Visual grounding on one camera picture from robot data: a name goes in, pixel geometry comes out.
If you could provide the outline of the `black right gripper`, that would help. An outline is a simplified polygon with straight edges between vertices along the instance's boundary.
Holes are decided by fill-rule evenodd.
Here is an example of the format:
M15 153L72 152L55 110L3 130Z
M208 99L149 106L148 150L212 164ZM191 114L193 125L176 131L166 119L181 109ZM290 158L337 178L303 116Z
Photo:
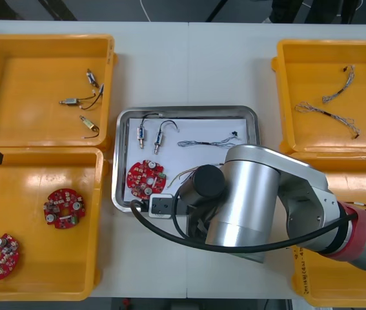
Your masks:
M187 205L183 203L184 206L190 209L188 212L188 225L185 231L180 227L176 218L179 200L179 195L174 195L172 199L171 219L175 230L183 239L205 241L210 221L215 215L215 200L206 200L199 205Z

